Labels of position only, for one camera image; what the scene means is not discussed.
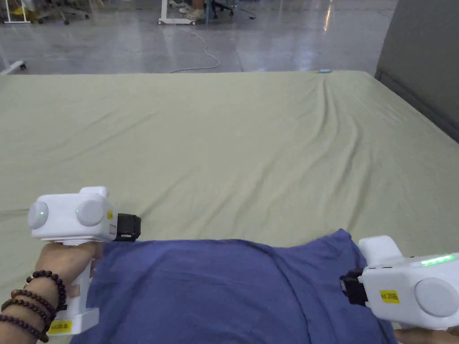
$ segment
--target shiny floor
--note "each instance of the shiny floor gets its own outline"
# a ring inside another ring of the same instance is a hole
[[[241,2],[209,25],[178,26],[200,35],[220,66],[199,72],[362,70],[374,74],[397,0]],[[0,25],[10,60],[29,74],[167,73],[211,67],[204,43],[174,25],[157,24],[159,0],[115,0],[89,20]]]

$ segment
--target blue cloth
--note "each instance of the blue cloth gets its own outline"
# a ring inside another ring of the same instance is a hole
[[[396,344],[389,323],[341,291],[339,277],[365,265],[344,230],[291,248],[109,243],[88,295],[99,325],[72,344]]]

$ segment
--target white controller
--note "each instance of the white controller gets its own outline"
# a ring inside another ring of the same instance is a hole
[[[352,283],[356,276],[351,272],[355,288],[343,290],[347,295],[357,290],[364,299],[351,303],[364,304],[376,317],[405,326],[459,325],[459,253],[405,258],[388,236],[362,239],[358,247],[368,264],[357,277],[364,292],[356,280]]]
[[[69,246],[113,241],[118,212],[107,198],[108,190],[102,186],[82,188],[78,194],[40,196],[28,213],[32,237]],[[99,309],[86,308],[90,270],[91,264],[73,283],[80,295],[67,298],[67,309],[57,313],[48,335],[78,334],[99,323]]]

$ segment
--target gray panel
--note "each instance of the gray panel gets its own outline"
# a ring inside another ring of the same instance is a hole
[[[377,79],[386,74],[391,79],[383,82],[386,86],[456,140],[459,137],[458,13],[459,1],[399,0],[376,73]]]

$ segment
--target yellow sticker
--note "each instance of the yellow sticker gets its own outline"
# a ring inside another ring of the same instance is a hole
[[[54,320],[48,334],[61,334],[72,332],[72,320]]]
[[[380,290],[379,292],[381,293],[382,302],[400,303],[396,290]]]

